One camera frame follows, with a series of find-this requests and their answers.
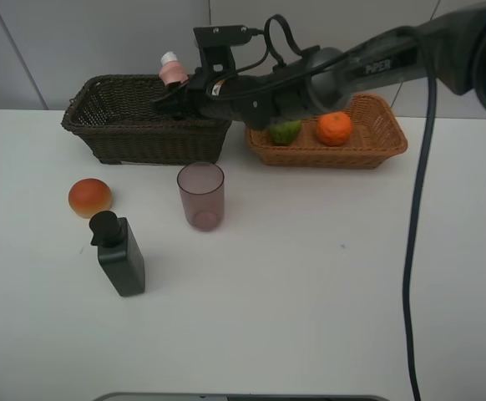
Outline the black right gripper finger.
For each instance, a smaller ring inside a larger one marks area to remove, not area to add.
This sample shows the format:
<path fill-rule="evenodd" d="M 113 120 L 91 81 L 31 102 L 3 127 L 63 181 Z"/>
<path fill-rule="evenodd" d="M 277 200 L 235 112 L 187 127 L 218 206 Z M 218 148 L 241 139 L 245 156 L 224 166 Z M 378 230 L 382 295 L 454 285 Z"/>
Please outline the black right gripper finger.
<path fill-rule="evenodd" d="M 159 98 L 160 104 L 192 104 L 189 81 L 169 84 L 166 89 L 167 93 Z"/>
<path fill-rule="evenodd" d="M 185 120 L 193 117 L 193 109 L 185 100 L 177 98 L 155 100 L 154 111 L 156 114 L 174 120 Z"/>

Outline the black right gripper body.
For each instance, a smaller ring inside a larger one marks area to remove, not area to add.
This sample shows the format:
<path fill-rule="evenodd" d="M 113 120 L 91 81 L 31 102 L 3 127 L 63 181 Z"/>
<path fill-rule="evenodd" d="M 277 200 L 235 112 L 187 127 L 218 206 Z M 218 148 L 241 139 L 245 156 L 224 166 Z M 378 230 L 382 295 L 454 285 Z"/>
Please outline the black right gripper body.
<path fill-rule="evenodd" d="M 197 68 L 187 86 L 187 103 L 203 117 L 241 121 L 252 129 L 266 129 L 276 122 L 271 86 L 279 78 L 274 71 L 223 79 L 220 73 L 209 75 Z"/>

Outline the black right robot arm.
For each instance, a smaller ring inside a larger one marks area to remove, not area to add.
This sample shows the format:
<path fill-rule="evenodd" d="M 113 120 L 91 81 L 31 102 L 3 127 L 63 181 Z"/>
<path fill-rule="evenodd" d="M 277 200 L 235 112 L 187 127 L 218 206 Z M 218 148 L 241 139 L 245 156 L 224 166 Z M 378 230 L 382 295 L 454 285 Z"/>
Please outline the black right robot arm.
<path fill-rule="evenodd" d="M 265 129 L 343 109 L 357 92 L 422 78 L 456 95 L 474 92 L 486 110 L 486 3 L 391 29 L 347 51 L 298 50 L 295 62 L 279 60 L 262 76 L 238 69 L 231 54 L 255 35 L 242 25 L 197 28 L 201 65 L 155 99 L 154 110 Z"/>

